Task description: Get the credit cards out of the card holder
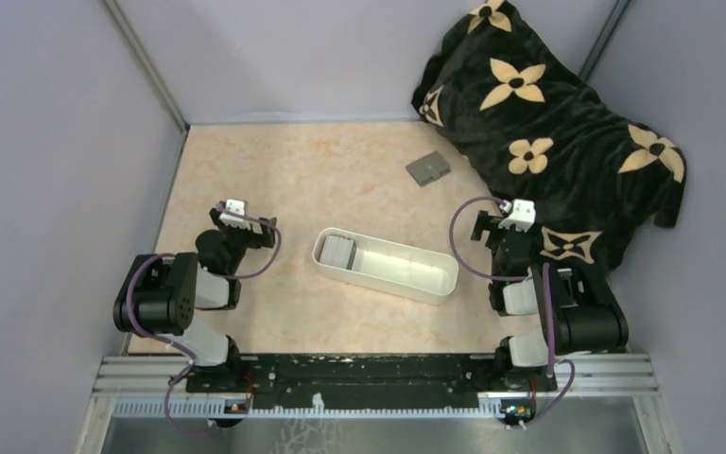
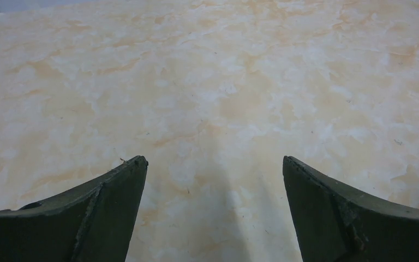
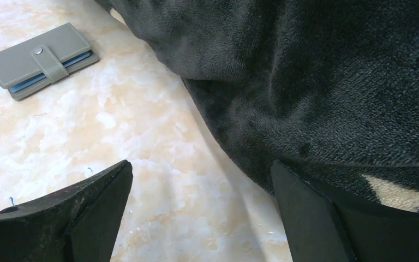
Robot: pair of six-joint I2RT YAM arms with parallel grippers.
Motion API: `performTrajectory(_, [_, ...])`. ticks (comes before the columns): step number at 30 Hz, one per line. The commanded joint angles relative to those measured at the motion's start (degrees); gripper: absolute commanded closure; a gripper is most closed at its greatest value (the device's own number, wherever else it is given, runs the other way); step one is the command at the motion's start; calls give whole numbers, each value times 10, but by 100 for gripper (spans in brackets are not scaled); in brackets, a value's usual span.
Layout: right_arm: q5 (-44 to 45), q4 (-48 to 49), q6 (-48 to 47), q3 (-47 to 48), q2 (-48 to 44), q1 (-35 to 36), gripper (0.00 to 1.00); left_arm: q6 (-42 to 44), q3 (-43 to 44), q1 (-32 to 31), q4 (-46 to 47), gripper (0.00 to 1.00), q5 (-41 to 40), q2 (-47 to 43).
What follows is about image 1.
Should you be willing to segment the white plastic tray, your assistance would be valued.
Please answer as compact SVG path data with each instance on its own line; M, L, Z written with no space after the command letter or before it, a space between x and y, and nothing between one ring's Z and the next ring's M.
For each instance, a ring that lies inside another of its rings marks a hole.
M321 260L326 243L334 237L354 244L343 267ZM311 257L326 278L432 306L444 304L458 280L458 261L449 254L334 227L319 233Z

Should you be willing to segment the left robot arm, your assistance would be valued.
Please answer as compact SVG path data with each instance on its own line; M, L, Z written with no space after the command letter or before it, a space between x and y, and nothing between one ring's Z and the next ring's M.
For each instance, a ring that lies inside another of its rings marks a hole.
M210 218L214 226L196 237L194 251L135 257L112 319L121 332L173 347L187 358L187 374L208 374L231 392L246 377L236 342L197 314L236 309L248 278L239 271L247 251L277 252L281 234L276 218L250 218L226 204L211 209Z

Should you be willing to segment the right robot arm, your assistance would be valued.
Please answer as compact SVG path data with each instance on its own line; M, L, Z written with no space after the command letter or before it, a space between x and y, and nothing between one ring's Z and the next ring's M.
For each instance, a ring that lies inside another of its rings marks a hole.
M624 350L629 326L602 271L572 259L545 258L528 234L500 229L499 221L481 210L472 232L473 241L489 234L491 274L520 278L489 284L492 309L501 316L537 316L540 326L500 341L494 364L498 384L520 389L532 369L546 368L551 356Z

